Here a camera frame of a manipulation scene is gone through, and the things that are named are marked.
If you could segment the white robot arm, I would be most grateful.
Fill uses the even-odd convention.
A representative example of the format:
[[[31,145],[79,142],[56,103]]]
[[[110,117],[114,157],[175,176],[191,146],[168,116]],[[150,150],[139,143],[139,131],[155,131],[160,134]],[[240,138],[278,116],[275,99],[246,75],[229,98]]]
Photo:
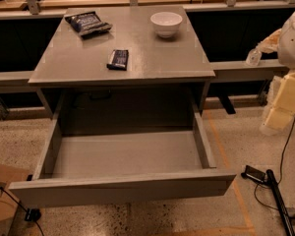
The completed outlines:
[[[274,135],[295,117],[295,12],[284,23],[278,38],[278,62],[289,69],[283,77],[274,77],[267,94],[260,130]]]

